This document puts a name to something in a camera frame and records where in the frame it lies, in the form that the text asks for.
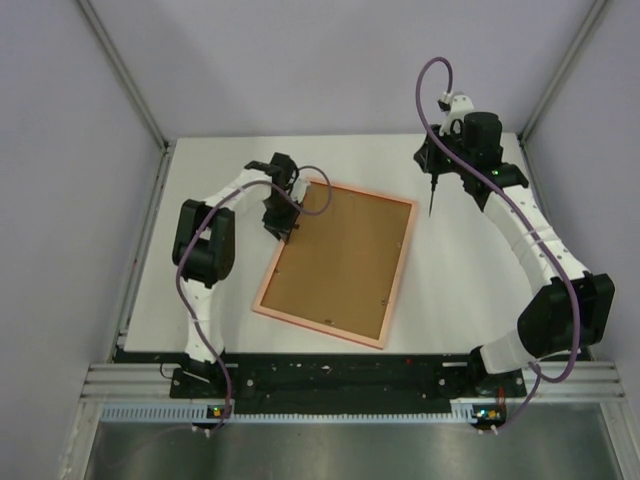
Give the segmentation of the right corner aluminium post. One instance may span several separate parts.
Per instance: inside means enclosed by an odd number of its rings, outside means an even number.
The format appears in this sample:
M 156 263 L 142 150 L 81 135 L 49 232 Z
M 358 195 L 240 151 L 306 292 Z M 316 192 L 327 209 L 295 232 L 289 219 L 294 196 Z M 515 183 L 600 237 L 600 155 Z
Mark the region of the right corner aluminium post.
M 541 96 L 536 101 L 531 114 L 528 116 L 523 128 L 517 134 L 519 145 L 524 149 L 532 140 L 540 123 L 551 108 L 553 101 L 560 94 L 568 81 L 572 71 L 576 67 L 581 56 L 586 51 L 591 39 L 606 18 L 613 1 L 591 1 L 583 20 L 571 38 L 571 42 L 565 49 L 559 62 L 554 67 L 550 80 L 547 82 Z

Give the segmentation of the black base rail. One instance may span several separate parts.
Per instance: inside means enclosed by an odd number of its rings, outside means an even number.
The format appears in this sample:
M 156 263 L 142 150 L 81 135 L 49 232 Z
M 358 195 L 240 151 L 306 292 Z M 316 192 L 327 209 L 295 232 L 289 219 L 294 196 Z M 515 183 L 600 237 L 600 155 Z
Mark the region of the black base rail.
M 465 355 L 225 353 L 222 366 L 184 353 L 118 350 L 117 364 L 174 364 L 170 395 L 231 399 L 238 414 L 447 413 L 458 398 L 525 396 L 515 370 L 487 376 Z

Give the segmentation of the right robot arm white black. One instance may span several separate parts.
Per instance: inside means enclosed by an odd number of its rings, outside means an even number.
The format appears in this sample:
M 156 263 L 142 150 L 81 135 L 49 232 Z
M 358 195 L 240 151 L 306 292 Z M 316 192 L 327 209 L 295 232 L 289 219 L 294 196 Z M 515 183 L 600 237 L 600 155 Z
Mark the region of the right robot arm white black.
M 564 381 L 579 352 L 603 337 L 613 280 L 592 273 L 568 250 L 541 213 L 525 174 L 504 161 L 496 114 L 449 113 L 445 124 L 426 124 L 425 131 L 415 162 L 433 179 L 459 176 L 464 191 L 504 237 L 532 294 L 509 332 L 471 351 L 469 388 L 490 395 L 502 385 L 503 374 L 525 366 L 546 382 Z

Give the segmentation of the corner aluminium post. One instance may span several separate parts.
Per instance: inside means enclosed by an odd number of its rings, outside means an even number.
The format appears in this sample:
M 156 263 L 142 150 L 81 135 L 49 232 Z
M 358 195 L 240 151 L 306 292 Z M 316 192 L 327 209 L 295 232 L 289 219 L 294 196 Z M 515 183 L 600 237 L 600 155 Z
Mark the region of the corner aluminium post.
M 162 133 L 157 121 L 144 99 L 144 96 L 136 84 L 129 68 L 125 64 L 120 52 L 106 29 L 102 19 L 92 1 L 74 0 L 73 4 L 78 9 L 86 22 L 91 34 L 97 41 L 99 48 L 113 72 L 122 92 L 135 112 L 138 120 L 146 132 L 150 135 L 156 147 L 165 152 L 169 148 L 169 141 Z
M 528 116 L 523 128 L 517 134 L 519 145 L 524 149 L 532 140 L 540 123 L 551 108 L 553 101 L 560 94 L 568 81 L 572 71 L 576 67 L 581 56 L 586 51 L 591 39 L 606 18 L 613 1 L 591 1 L 583 20 L 571 38 L 571 42 L 565 49 L 559 62 L 554 67 L 550 80 L 547 82 L 541 96 L 536 101 L 531 114 Z

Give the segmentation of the left corner aluminium post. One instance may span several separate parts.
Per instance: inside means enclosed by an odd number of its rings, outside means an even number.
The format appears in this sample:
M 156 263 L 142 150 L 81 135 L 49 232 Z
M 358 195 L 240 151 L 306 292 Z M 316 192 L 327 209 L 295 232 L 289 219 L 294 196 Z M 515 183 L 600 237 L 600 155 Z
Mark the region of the left corner aluminium post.
M 120 52 L 106 29 L 102 19 L 92 1 L 74 0 L 73 4 L 78 9 L 86 22 L 91 34 L 97 41 L 99 48 L 113 72 L 122 92 L 135 112 L 138 120 L 146 132 L 150 135 L 156 147 L 165 152 L 169 148 L 169 141 L 162 133 L 157 121 L 144 99 L 144 96 L 136 84 L 129 68 L 125 64 Z

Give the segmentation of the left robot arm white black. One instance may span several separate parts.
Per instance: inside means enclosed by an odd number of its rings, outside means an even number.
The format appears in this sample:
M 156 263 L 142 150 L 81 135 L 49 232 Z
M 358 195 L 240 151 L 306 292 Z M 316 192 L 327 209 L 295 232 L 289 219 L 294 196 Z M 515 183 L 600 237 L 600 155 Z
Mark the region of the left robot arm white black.
M 235 263 L 236 221 L 260 204 L 265 230 L 278 241 L 288 241 L 306 189 L 294 160 L 276 153 L 268 163 L 249 162 L 221 190 L 203 200 L 188 199 L 180 208 L 172 261 L 178 295 L 188 312 L 185 353 L 200 363 L 191 381 L 205 396 L 220 394 L 227 382 L 225 370 L 215 365 L 224 340 L 212 315 L 216 284 L 229 276 Z

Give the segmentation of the red picture frame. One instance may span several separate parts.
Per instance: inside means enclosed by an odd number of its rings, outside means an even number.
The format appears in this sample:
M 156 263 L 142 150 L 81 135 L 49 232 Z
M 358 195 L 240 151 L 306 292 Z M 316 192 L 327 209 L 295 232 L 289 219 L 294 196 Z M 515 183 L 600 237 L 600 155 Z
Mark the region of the red picture frame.
M 417 201 L 314 178 L 303 205 L 310 212 L 276 249 L 253 311 L 384 349 Z

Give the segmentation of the red handled screwdriver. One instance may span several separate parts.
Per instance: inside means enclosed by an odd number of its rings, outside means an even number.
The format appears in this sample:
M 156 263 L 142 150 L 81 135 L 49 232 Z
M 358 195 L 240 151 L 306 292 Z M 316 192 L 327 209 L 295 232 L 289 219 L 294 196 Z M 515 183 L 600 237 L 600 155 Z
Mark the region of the red handled screwdriver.
M 430 197 L 429 197 L 429 207 L 428 207 L 428 216 L 429 218 L 432 215 L 435 193 L 438 185 L 439 175 L 436 173 L 431 174 L 431 183 L 430 183 Z

